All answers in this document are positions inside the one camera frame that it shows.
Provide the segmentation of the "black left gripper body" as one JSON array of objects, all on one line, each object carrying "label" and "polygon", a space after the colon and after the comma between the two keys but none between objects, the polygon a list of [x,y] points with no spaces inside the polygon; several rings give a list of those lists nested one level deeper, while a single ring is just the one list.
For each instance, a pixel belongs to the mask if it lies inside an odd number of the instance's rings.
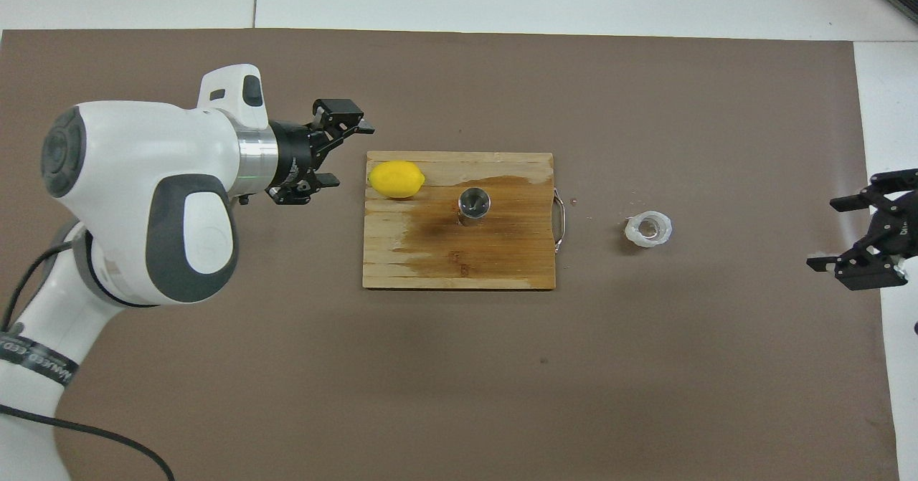
[{"label": "black left gripper body", "polygon": [[298,183],[305,179],[307,171],[321,167],[321,160],[313,147],[314,131],[310,126],[271,121],[270,128],[278,145],[278,164],[270,187]]}]

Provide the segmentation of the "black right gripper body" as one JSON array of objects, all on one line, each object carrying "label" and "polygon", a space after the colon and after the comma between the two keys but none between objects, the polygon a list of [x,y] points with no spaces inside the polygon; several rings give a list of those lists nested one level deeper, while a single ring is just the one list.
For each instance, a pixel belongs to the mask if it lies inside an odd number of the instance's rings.
[{"label": "black right gripper body", "polygon": [[886,262],[893,256],[902,261],[916,256],[916,197],[899,197],[895,200],[874,197],[870,204],[876,207],[870,221],[870,262]]}]

